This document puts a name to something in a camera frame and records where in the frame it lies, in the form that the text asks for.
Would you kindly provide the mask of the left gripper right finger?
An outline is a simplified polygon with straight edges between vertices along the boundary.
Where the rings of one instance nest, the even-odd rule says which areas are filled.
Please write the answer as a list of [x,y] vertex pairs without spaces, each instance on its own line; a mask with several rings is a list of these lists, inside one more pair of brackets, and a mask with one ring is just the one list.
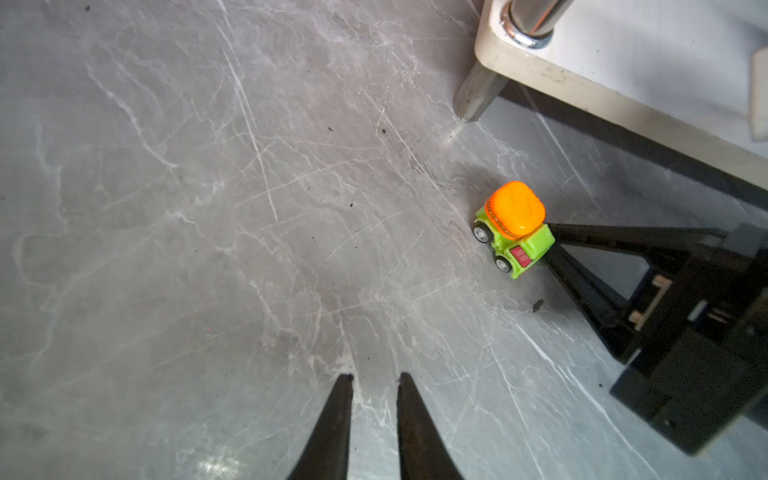
[[462,479],[413,377],[402,372],[397,394],[397,433],[402,479]]

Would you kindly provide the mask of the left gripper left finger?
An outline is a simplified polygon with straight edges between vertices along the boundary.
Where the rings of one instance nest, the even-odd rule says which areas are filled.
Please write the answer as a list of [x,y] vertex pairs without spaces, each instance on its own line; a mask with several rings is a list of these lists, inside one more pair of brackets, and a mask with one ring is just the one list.
[[347,478],[352,420],[353,379],[339,375],[315,427],[288,479]]

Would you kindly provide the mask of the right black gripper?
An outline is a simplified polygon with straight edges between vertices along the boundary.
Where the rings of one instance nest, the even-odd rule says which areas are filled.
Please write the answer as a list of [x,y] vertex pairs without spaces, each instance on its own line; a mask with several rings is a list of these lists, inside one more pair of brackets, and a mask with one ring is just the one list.
[[[689,252],[643,325],[611,395],[682,452],[702,452],[767,392],[767,232],[550,223],[562,244]],[[611,356],[627,363],[628,301],[560,244],[550,270]]]

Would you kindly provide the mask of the orange green wheeled toy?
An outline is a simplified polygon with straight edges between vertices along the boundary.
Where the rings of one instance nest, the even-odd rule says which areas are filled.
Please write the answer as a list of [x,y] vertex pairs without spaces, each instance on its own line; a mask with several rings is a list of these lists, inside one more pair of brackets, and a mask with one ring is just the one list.
[[533,190],[521,181],[511,181],[475,213],[472,233],[491,249],[496,267],[517,279],[555,244],[545,219],[546,209]]

